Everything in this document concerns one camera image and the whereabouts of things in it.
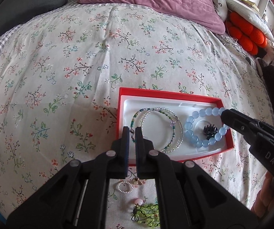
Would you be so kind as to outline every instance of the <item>blue beaded bracelet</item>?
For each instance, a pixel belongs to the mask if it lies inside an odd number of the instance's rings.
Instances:
[[[194,111],[192,113],[192,116],[189,116],[187,118],[187,122],[185,123],[185,129],[187,130],[184,134],[186,138],[196,147],[196,148],[201,148],[201,147],[208,147],[209,145],[214,145],[216,141],[220,141],[227,133],[227,130],[230,128],[226,124],[224,124],[218,132],[214,135],[214,137],[211,137],[209,140],[201,140],[198,138],[198,136],[194,135],[194,132],[192,131],[193,123],[194,120],[197,119],[198,117],[205,117],[205,116],[218,116],[221,115],[222,112],[225,110],[225,108],[206,108],[206,109],[201,109],[199,112]]]

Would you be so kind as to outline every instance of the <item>floral bedsheet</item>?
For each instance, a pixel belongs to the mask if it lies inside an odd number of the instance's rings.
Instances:
[[[7,217],[71,159],[115,139],[119,87],[219,97],[274,124],[265,87],[245,59],[203,26],[129,4],[73,4],[19,28],[0,56],[0,212]],[[232,131],[235,149],[197,160],[247,207],[265,169]],[[136,170],[130,168],[128,179]],[[153,180],[122,194],[112,180],[106,228],[137,228],[132,199],[156,202]]]

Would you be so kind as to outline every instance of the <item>screw head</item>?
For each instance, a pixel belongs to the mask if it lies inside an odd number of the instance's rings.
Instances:
[[[79,164],[80,164],[80,161],[77,160],[77,159],[73,159],[73,160],[70,161],[70,166],[71,167],[77,167],[77,166],[79,166]]]
[[[116,152],[113,151],[113,150],[110,150],[110,151],[106,152],[106,155],[109,156],[109,157],[114,157],[114,156],[116,156]]]
[[[157,150],[150,150],[149,154],[153,157],[156,157],[156,156],[158,156],[159,152]]]
[[[193,168],[194,165],[195,165],[195,163],[194,163],[193,161],[188,160],[188,161],[186,161],[185,165],[186,165],[188,168]]]

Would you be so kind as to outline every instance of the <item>green beaded necklace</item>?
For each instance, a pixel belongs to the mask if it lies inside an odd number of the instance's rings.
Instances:
[[[137,223],[148,224],[154,228],[160,225],[158,204],[136,205],[131,220]]]

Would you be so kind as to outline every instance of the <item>orange pompom blanket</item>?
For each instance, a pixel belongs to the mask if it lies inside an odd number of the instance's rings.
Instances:
[[[226,32],[235,39],[242,48],[251,55],[258,54],[258,47],[265,48],[267,39],[264,34],[236,12],[229,15],[230,21],[225,21]]]

